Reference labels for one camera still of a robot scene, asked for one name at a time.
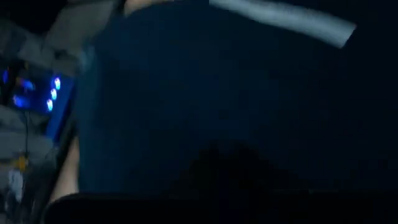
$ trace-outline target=blue light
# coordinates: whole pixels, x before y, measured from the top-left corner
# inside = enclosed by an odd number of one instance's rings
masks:
[[[54,84],[55,84],[55,89],[57,90],[61,89],[61,80],[59,78],[55,78]]]
[[[16,105],[19,108],[28,108],[29,107],[29,100],[27,98],[14,95],[12,97],[12,100],[14,102],[14,105]]]
[[[3,72],[3,74],[2,74],[2,82],[3,82],[4,84],[6,84],[7,80],[8,80],[8,70],[5,70],[5,71]]]
[[[57,91],[55,89],[51,90],[51,98],[52,98],[52,100],[56,100],[57,99]]]
[[[21,83],[21,86],[23,86],[24,88],[26,88],[28,90],[35,90],[35,85],[29,80],[25,80],[25,79],[21,78],[20,83]]]
[[[52,100],[47,100],[47,108],[52,111]]]

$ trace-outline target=wire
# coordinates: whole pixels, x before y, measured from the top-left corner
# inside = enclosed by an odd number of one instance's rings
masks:
[[[29,119],[28,116],[30,117],[30,112],[25,112],[25,156],[28,156],[29,149],[28,149],[28,137],[29,137]]]

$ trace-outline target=gray surface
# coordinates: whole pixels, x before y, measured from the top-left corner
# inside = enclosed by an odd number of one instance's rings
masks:
[[[56,49],[45,43],[44,38],[31,34],[9,21],[0,20],[0,55],[11,59],[19,58],[42,68],[73,76],[77,59],[55,58],[55,51]]]
[[[6,215],[5,214],[0,214],[0,224],[12,224],[10,221],[6,221]]]
[[[78,57],[81,46],[107,24],[116,1],[100,1],[63,9],[48,32],[45,43]]]
[[[40,114],[28,114],[29,130],[34,133],[35,127],[43,123],[48,117]],[[12,131],[25,131],[25,117],[20,111],[0,105],[0,127],[3,129],[10,129]]]
[[[43,120],[42,116],[32,116],[32,122],[37,124]],[[0,159],[11,159],[16,152],[25,151],[25,122],[23,115],[15,110],[0,105]],[[33,133],[29,128],[28,151],[30,161],[41,163],[46,157],[53,156],[53,142],[51,139]],[[7,173],[11,166],[0,166],[0,189],[7,184]]]

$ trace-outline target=black object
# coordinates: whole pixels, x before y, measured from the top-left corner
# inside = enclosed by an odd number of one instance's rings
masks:
[[[124,4],[126,3],[126,1],[127,0],[119,0],[118,1],[116,8],[115,8],[116,13],[118,13],[120,15],[124,14]]]
[[[21,27],[35,33],[47,32],[66,0],[6,0],[0,3],[1,16],[10,19]]]
[[[8,59],[17,58],[18,52],[26,41],[26,35],[13,28],[7,28],[5,32],[7,32],[7,34],[2,34],[5,38],[2,41],[4,41],[6,44],[4,48],[1,49],[1,53],[5,58]]]
[[[0,192],[0,213],[5,212],[4,202],[6,202],[5,196]]]
[[[4,211],[6,213],[6,217],[9,220],[16,221],[19,218],[19,203],[15,198],[15,194],[11,190],[7,190],[5,193],[5,201]]]
[[[396,200],[392,192],[273,192],[234,209],[202,200],[75,194],[49,206],[44,223],[396,223]]]
[[[61,172],[61,168],[63,166],[63,163],[65,162],[65,159],[68,156],[68,150],[69,150],[69,145],[73,141],[73,137],[76,136],[76,121],[75,117],[73,116],[73,113],[71,110],[67,110],[66,113],[64,114],[64,122],[63,122],[63,131],[60,133],[60,149],[59,153],[57,155],[57,161],[56,161],[56,168],[54,171],[51,171],[51,173],[48,174],[46,178],[48,178],[48,182],[46,182],[45,185],[40,185],[40,193],[39,197],[36,198],[37,200],[35,201],[35,207],[32,209],[30,213],[30,222],[32,224],[39,224],[42,215],[44,212],[44,209],[46,205],[49,203],[51,194],[53,192],[53,189],[55,187],[55,184],[57,183],[58,176]]]

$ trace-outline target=person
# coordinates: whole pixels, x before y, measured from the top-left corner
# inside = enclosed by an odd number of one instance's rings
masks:
[[[384,178],[395,165],[377,175],[356,167],[358,154],[380,155],[373,150],[380,123],[359,125],[376,113],[361,109],[376,102],[363,101],[370,93],[355,85],[369,80],[352,72],[377,65],[358,54],[368,30],[275,2],[125,6],[126,17],[114,18],[82,56],[78,138],[45,223],[97,214],[103,222],[290,222],[316,214],[320,222],[329,212],[340,214],[329,220],[337,222],[353,207],[375,214],[372,202],[329,194],[314,201],[308,191],[395,184]],[[321,206],[333,203],[339,209]]]

